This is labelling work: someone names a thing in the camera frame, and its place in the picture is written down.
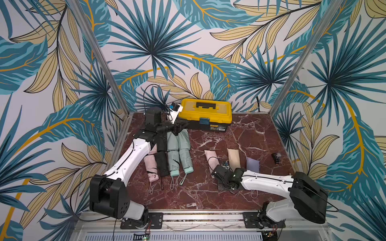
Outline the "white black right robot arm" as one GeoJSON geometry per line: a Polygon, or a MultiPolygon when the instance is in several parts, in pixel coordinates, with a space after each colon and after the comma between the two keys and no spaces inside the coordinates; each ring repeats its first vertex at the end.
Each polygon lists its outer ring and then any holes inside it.
{"type": "Polygon", "coordinates": [[[328,194],[303,172],[276,176],[244,168],[231,171],[217,165],[211,175],[228,190],[262,191],[282,197],[280,201],[265,202],[259,212],[246,213],[246,227],[281,228],[286,220],[307,220],[315,224],[326,221],[328,194]]]}

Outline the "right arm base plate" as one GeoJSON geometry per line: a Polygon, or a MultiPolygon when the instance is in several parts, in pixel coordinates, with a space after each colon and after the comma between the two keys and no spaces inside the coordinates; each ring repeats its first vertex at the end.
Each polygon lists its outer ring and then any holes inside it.
{"type": "Polygon", "coordinates": [[[243,212],[243,221],[246,229],[276,229],[285,228],[285,222],[271,220],[265,212],[243,212]]]}

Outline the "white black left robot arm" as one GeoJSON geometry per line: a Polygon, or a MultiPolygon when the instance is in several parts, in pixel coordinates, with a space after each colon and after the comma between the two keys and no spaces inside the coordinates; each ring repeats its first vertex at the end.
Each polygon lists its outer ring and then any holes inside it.
{"type": "Polygon", "coordinates": [[[146,157],[162,134],[177,135],[187,122],[179,118],[183,107],[172,103],[167,109],[167,119],[161,119],[161,109],[151,107],[145,112],[143,129],[139,130],[123,156],[102,176],[96,175],[90,181],[89,208],[99,214],[118,220],[129,219],[145,225],[149,220],[148,209],[131,201],[127,184],[137,166],[146,157]]]}

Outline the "pink umbrella sleeve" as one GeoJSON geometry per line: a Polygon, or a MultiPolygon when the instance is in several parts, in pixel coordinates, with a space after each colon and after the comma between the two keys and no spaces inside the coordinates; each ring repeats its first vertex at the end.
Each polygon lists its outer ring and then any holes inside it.
{"type": "Polygon", "coordinates": [[[154,155],[157,153],[157,145],[155,144],[154,147],[151,149],[151,151],[148,153],[149,155],[154,155]]]}

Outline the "black sleeved umbrella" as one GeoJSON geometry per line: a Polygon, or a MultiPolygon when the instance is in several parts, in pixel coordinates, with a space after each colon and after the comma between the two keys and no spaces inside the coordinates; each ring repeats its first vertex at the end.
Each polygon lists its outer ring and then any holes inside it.
{"type": "Polygon", "coordinates": [[[167,154],[163,151],[157,152],[154,154],[158,174],[160,177],[166,177],[169,175],[169,168],[168,168],[168,160],[167,160],[167,154]]]}

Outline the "pink sleeved umbrella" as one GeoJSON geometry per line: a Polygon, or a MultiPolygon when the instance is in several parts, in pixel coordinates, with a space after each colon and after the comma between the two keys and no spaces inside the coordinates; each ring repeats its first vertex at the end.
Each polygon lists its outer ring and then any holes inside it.
{"type": "Polygon", "coordinates": [[[220,164],[216,151],[205,150],[205,156],[208,162],[210,173],[220,164]]]}

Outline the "mint sleeved umbrella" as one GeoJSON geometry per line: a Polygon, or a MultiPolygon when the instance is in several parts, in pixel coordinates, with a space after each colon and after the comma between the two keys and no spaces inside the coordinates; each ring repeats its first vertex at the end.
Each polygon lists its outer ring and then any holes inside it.
{"type": "Polygon", "coordinates": [[[172,150],[168,152],[168,166],[171,177],[180,175],[180,155],[179,151],[172,150]]]}
{"type": "Polygon", "coordinates": [[[194,172],[193,163],[192,163],[192,159],[190,156],[190,150],[189,149],[181,149],[179,151],[179,153],[180,153],[180,161],[181,161],[181,165],[182,165],[182,168],[184,170],[184,173],[190,174],[190,173],[194,172]]]}

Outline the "mint umbrella sleeve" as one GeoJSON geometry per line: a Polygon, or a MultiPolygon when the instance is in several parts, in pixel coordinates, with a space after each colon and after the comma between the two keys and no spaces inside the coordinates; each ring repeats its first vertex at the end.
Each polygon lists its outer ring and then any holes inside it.
{"type": "Polygon", "coordinates": [[[178,137],[175,136],[172,132],[167,133],[167,151],[178,151],[179,148],[179,142],[178,137]]]}
{"type": "Polygon", "coordinates": [[[190,144],[190,138],[189,133],[187,129],[183,129],[177,136],[179,149],[180,150],[190,150],[191,144],[190,144]]]}

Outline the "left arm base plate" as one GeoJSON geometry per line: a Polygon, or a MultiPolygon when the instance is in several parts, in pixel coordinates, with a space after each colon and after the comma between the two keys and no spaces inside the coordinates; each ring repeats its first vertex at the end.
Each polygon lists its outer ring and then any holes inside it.
{"type": "Polygon", "coordinates": [[[162,229],[163,224],[162,212],[150,212],[145,213],[142,219],[133,220],[129,218],[123,218],[120,229],[122,230],[144,230],[150,228],[151,230],[162,229]]]}

